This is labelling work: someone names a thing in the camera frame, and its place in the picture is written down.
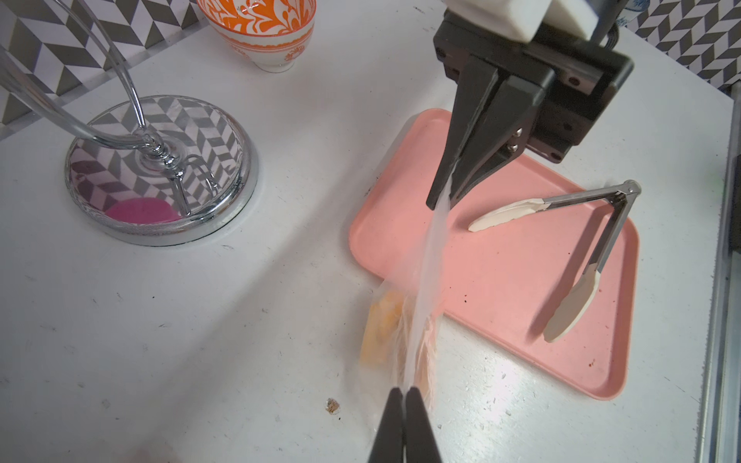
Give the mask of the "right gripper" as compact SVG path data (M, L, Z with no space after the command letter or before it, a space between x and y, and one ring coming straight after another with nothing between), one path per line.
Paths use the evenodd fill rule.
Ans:
M457 83L446 146L426 205L451 206L503 150L529 148L553 162L579 145L634 69L624 55L549 25L528 44L488 32L447 11L433 39Z

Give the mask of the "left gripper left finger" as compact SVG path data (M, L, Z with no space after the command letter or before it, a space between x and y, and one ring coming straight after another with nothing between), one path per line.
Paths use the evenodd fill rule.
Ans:
M381 416L368 463L403 463L404 441L404 402L399 388L390 391Z

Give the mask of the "metal tongs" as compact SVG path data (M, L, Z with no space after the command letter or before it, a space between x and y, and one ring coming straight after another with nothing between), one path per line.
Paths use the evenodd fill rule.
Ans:
M592 214L557 289L531 323L528 341L532 343L544 339L548 343L555 343L563 339L584 316L598 294L603 269L641 193L641 185L629 179L598 189L521 200L486 212L470 223L468 231L476 233L546 210L592 202L606 204Z

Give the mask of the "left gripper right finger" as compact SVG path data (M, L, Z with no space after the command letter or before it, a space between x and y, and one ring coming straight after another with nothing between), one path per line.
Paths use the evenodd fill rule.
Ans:
M404 458L407 463L442 463L428 410L417 387L411 387L404 399Z

